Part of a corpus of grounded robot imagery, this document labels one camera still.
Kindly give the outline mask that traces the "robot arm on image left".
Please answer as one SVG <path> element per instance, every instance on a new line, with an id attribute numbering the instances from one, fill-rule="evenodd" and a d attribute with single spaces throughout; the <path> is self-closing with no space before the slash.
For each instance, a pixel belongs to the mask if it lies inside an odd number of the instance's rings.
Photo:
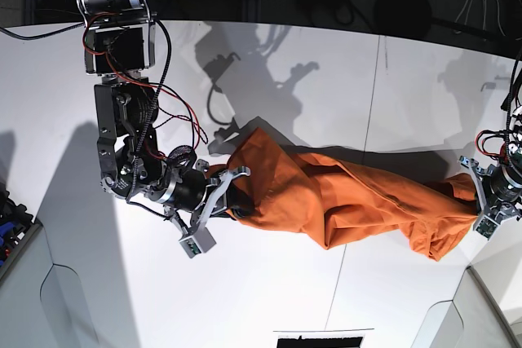
<path id="1" fill-rule="evenodd" d="M 101 183 L 115 197 L 134 205 L 142 195 L 162 207 L 184 236 L 204 231 L 211 218 L 246 218 L 252 200 L 235 182 L 246 167 L 210 172 L 194 144 L 165 154 L 157 146 L 154 122 L 163 82 L 142 72 L 155 63 L 156 30 L 164 24 L 153 0 L 76 0 L 84 24 L 86 72 L 101 77 L 94 88 Z"/>

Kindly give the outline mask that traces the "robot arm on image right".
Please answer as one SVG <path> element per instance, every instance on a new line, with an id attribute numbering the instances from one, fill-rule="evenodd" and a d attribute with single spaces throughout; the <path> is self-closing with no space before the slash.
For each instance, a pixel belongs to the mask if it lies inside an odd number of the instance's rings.
<path id="1" fill-rule="evenodd" d="M 501 130 L 482 130 L 475 138 L 476 150 L 494 161 L 487 168 L 468 157 L 460 165 L 476 189 L 478 216 L 474 230 L 483 235 L 509 219 L 521 220 L 521 54 L 511 71 L 509 89 L 501 110 L 506 124 Z"/>

